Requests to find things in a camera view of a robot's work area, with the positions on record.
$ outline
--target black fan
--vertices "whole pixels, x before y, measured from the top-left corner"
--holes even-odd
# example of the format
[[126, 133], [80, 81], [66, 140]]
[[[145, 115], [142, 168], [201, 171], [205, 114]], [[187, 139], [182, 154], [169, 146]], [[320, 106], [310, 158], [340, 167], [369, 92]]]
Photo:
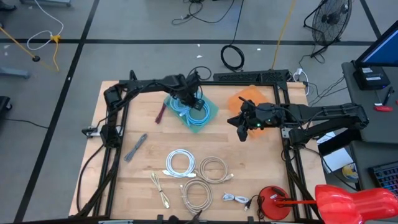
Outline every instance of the black fan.
[[[340, 41], [340, 36], [346, 29], [351, 17], [352, 0], [322, 0], [319, 6], [304, 20], [304, 27], [312, 30], [312, 37], [316, 44], [323, 47], [311, 54], [314, 57], [326, 50], [331, 44]], [[306, 20], [312, 15], [312, 27]]]

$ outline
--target coiled beige cable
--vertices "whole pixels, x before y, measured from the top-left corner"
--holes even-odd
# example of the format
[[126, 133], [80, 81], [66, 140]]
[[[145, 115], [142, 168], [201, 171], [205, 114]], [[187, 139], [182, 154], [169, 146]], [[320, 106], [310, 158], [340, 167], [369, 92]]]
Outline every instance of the coiled beige cable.
[[[206, 190], [207, 198], [205, 202], [203, 202], [201, 205], [192, 205], [188, 200], [188, 191], [189, 188], [193, 185], [201, 185]], [[201, 179], [191, 179], [185, 184], [185, 186], [180, 185], [180, 188], [182, 193], [182, 200], [187, 209], [192, 213], [192, 215], [196, 215], [198, 212], [200, 212], [200, 210], [206, 210], [213, 201], [213, 191], [211, 190], [210, 185]]]
[[162, 202], [165, 208], [170, 208], [170, 200], [169, 198], [166, 196], [166, 194], [164, 194], [162, 187], [160, 186], [160, 181], [159, 181], [159, 177], [157, 176], [157, 174], [155, 174], [154, 172], [152, 172], [152, 174], [150, 175], [150, 179], [154, 182], [157, 190], [160, 193], [160, 197], [162, 198]]
[[[222, 176], [222, 178], [220, 179], [212, 179], [209, 178], [206, 173], [205, 173], [205, 167], [207, 166], [207, 164], [209, 162], [217, 162], [219, 164], [221, 164], [224, 167], [224, 174]], [[220, 184], [223, 183], [227, 180], [232, 179], [232, 177], [234, 176], [233, 174], [228, 175], [228, 166], [226, 165], [226, 163], [220, 159], [219, 157], [215, 157], [215, 156], [209, 156], [204, 158], [200, 164], [199, 164], [199, 169], [197, 170], [197, 173], [199, 175], [200, 178], [202, 178], [204, 181], [211, 183], [211, 184]]]

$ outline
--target gray floor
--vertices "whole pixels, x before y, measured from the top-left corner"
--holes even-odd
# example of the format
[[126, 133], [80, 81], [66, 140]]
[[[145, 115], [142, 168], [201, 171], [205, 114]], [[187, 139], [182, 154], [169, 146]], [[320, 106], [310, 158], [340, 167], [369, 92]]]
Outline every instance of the gray floor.
[[[36, 32], [52, 29], [56, 22], [48, 19], [35, 5], [20, 5], [12, 14], [0, 14], [6, 29], [15, 37], [27, 39]], [[73, 7], [46, 6], [50, 14], [65, 24], [64, 39], [79, 39], [94, 0], [72, 1]], [[234, 34], [241, 0], [218, 24], [192, 20], [182, 26], [172, 26], [172, 19], [187, 13], [187, 4], [176, 0], [101, 0], [93, 19], [88, 39], [122, 40], [213, 40], [231, 39]], [[277, 40], [289, 11], [289, 0], [245, 1], [239, 24], [239, 40]], [[377, 26], [384, 32], [396, 19], [395, 0], [366, 0]], [[220, 17], [230, 1], [205, 1], [200, 16], [209, 20]], [[310, 31], [302, 27], [305, 16], [319, 0], [298, 0], [283, 40], [312, 40]], [[355, 0], [353, 13], [342, 41], [376, 40], [360, 0]], [[237, 45], [246, 56], [244, 69], [267, 70], [271, 67], [275, 45]], [[0, 95], [12, 98], [13, 110], [8, 117], [28, 119], [48, 126], [65, 77], [70, 69], [77, 44], [61, 44], [58, 63], [61, 72], [54, 73], [34, 63], [14, 44], [0, 44], [0, 64], [32, 72], [29, 80], [0, 77]], [[55, 45], [49, 44], [36, 54], [52, 63]], [[103, 80], [128, 78], [134, 69], [138, 78], [161, 78], [165, 75], [187, 73], [191, 68], [205, 65], [213, 72], [228, 72], [220, 60], [217, 44], [85, 44], [77, 64], [70, 89], [63, 105], [47, 157], [26, 211], [24, 221], [65, 218], [75, 190], [78, 171], [86, 144], [81, 128], [91, 124], [99, 88]], [[294, 72], [303, 54], [312, 51], [311, 45], [282, 45], [275, 69], [288, 68]], [[342, 77], [341, 63], [357, 58], [366, 46], [332, 46], [323, 55], [321, 65], [304, 59], [302, 65], [310, 82], [320, 90]], [[237, 62], [235, 54], [226, 52], [226, 59]], [[342, 82], [335, 89], [344, 87]], [[308, 100], [315, 97], [313, 90]], [[331, 95], [318, 105], [349, 102], [346, 90]], [[12, 222], [24, 194], [27, 182], [42, 146], [46, 131], [38, 127], [11, 121], [0, 130], [0, 223]]]

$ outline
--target computer monitor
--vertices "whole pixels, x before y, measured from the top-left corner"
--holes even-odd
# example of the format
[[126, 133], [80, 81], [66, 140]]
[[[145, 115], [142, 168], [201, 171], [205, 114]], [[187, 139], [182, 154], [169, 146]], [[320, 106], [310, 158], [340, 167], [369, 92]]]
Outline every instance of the computer monitor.
[[355, 62], [359, 67], [398, 67], [398, 21]]

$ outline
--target wooden table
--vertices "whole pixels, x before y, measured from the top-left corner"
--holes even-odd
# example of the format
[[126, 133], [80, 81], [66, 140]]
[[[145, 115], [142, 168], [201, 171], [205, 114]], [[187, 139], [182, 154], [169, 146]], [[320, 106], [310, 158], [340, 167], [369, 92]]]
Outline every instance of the wooden table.
[[[103, 82], [96, 105], [93, 124], [105, 117], [106, 105], [103, 92], [117, 82]], [[301, 83], [288, 83], [291, 103], [307, 104], [307, 99]], [[175, 149], [190, 151], [200, 163], [208, 156], [222, 158], [229, 166], [229, 173], [234, 178], [223, 184], [211, 185], [214, 200], [201, 218], [205, 220], [236, 220], [246, 221], [248, 216], [257, 220], [257, 205], [254, 202], [251, 209], [244, 211], [244, 205], [238, 202], [224, 202], [224, 192], [233, 195], [252, 197], [268, 185], [278, 185], [289, 192], [285, 163], [280, 158], [282, 150], [279, 128], [267, 129], [267, 132], [257, 139], [240, 142], [236, 128], [226, 122], [231, 117], [227, 107], [227, 99], [246, 86], [203, 86], [203, 92], [219, 107], [216, 118], [209, 122], [198, 134], [193, 134], [168, 109], [165, 110], [162, 122], [156, 124], [155, 118], [159, 113], [166, 93], [141, 94], [130, 102], [129, 114], [122, 148], [122, 158], [119, 164], [118, 178], [114, 192], [111, 212], [112, 219], [155, 220], [158, 214], [165, 219], [176, 215], [181, 220], [190, 220], [192, 215], [185, 208], [181, 199], [180, 184], [188, 179], [177, 179], [163, 175], [167, 155]], [[259, 86], [262, 93], [271, 103], [275, 103], [272, 87]], [[142, 134], [148, 138], [135, 153], [132, 161], [127, 163], [123, 157], [130, 151]], [[102, 144], [100, 138], [87, 141], [82, 165]], [[307, 147], [317, 150], [315, 141], [310, 141]], [[103, 162], [104, 149], [89, 163], [82, 178], [81, 207], [92, 196], [98, 186], [98, 180]], [[302, 164], [308, 191], [314, 196], [317, 184], [325, 184], [321, 160], [318, 155], [301, 151]], [[177, 155], [172, 161], [176, 171], [182, 172], [187, 168], [188, 159]], [[209, 164], [206, 168], [209, 177], [219, 177], [222, 174], [221, 165]], [[154, 171], [160, 178], [165, 194], [170, 199], [170, 208], [165, 209], [160, 195], [150, 179]], [[108, 191], [103, 194], [100, 214], [104, 213]], [[205, 191], [201, 187], [192, 187], [188, 195], [191, 203], [204, 201]], [[73, 198], [70, 214], [76, 214], [76, 193]], [[285, 221], [293, 221], [293, 212]]]

